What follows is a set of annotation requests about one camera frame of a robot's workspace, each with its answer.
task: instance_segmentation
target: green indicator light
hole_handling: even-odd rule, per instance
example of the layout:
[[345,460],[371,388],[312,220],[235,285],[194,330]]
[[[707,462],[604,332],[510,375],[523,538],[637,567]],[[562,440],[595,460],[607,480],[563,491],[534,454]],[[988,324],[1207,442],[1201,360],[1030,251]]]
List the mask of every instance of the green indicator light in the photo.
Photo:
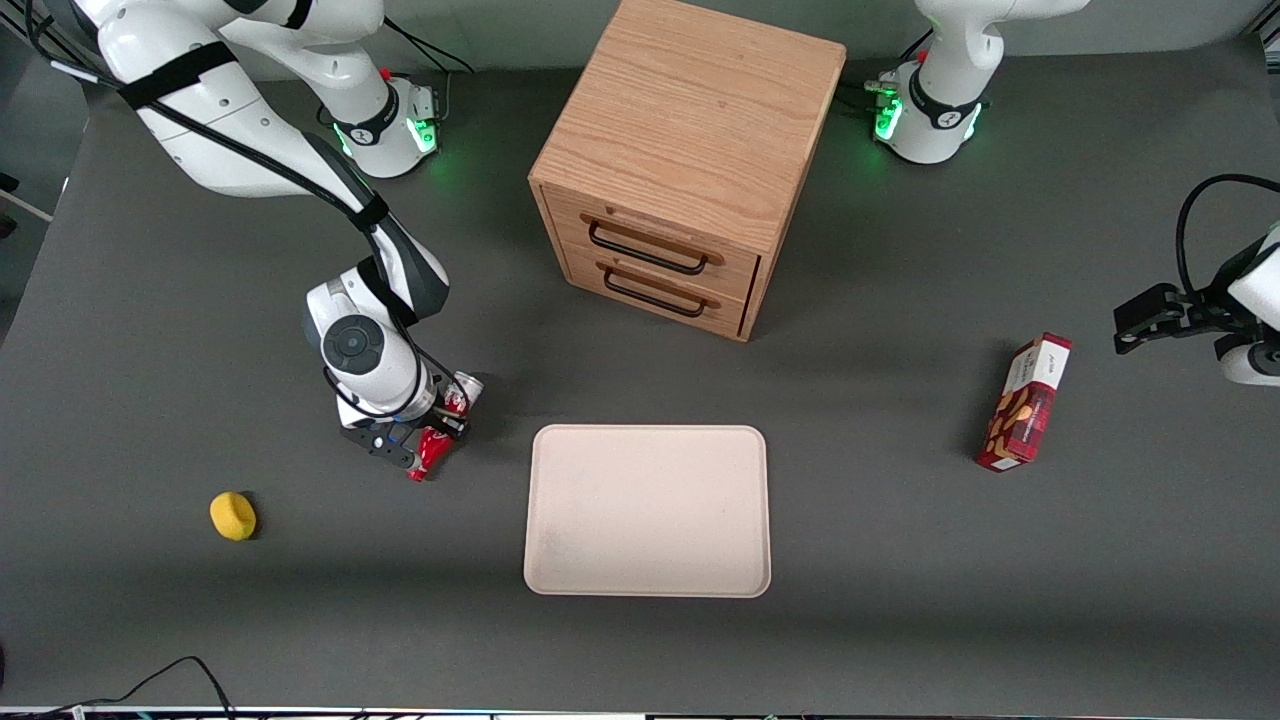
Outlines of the green indicator light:
[[404,118],[404,126],[408,127],[408,133],[413,136],[413,142],[417,143],[417,149],[424,155],[435,150],[435,123],[431,120]]
[[982,114],[982,102],[978,102],[978,106],[973,109],[973,119],[969,120],[969,129],[964,131],[965,140],[973,137],[973,131],[974,128],[978,127],[978,115],[980,114]]
[[338,136],[338,142],[340,142],[340,143],[342,143],[342,151],[343,151],[343,152],[344,152],[344,154],[346,154],[346,155],[347,155],[348,158],[353,158],[355,155],[352,155],[352,154],[351,154],[351,147],[347,147],[347,138],[346,138],[346,137],[343,137],[343,136],[342,136],[342,131],[340,131],[340,129],[338,129],[338,123],[334,123],[334,124],[333,124],[333,132],[334,132],[334,135],[337,135],[337,136]]
[[888,106],[879,111],[879,117],[876,119],[876,135],[887,142],[893,137],[893,131],[897,129],[897,120],[901,117],[902,101],[895,97]]

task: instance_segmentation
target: red box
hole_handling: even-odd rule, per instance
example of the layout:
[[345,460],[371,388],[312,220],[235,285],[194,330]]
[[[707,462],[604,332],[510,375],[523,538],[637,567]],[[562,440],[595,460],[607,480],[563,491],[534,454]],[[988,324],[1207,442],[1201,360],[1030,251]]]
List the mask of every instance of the red box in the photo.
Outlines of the red box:
[[1036,460],[1070,354],[1071,341],[1050,333],[1018,351],[987,425],[979,465],[1004,473]]

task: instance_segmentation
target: drawer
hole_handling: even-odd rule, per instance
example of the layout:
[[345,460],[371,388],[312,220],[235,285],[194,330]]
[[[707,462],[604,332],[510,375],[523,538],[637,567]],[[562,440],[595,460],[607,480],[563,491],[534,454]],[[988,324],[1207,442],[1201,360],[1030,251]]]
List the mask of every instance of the drawer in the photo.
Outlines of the drawer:
[[737,340],[745,305],[714,292],[694,291],[645,270],[614,263],[608,254],[564,247],[570,282],[641,310]]
[[613,265],[660,278],[676,287],[746,300],[755,278],[754,254],[664,227],[596,199],[544,187],[562,246],[603,254]]

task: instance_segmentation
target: floor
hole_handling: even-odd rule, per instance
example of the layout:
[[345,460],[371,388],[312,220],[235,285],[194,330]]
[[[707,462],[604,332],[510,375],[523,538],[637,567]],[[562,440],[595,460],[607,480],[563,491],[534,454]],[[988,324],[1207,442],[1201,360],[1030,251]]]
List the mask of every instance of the floor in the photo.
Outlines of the floor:
[[[1280,74],[1271,76],[1280,120]],[[0,29],[0,172],[22,182],[15,193],[52,213],[70,172],[87,120],[78,85],[38,60],[20,40]],[[31,275],[45,223],[0,201],[18,229],[0,240],[0,345]]]

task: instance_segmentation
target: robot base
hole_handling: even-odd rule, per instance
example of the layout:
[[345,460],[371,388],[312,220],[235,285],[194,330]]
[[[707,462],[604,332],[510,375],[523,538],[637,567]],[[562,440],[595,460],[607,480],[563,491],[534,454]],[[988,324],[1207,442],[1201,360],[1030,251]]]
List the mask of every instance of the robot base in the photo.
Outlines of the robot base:
[[431,88],[419,87],[403,78],[392,78],[388,86],[399,95],[399,117],[387,128],[380,142],[360,145],[346,137],[338,126],[333,128],[342,141],[342,151],[365,174],[375,178],[403,176],[435,152],[439,142]]
[[966,140],[973,137],[979,104],[968,118],[960,118],[955,127],[938,129],[929,117],[900,92],[919,63],[905,63],[892,70],[881,73],[878,83],[868,83],[867,88],[879,94],[879,111],[876,114],[876,127],[872,137],[888,145],[899,156],[922,165],[934,165],[950,160]]

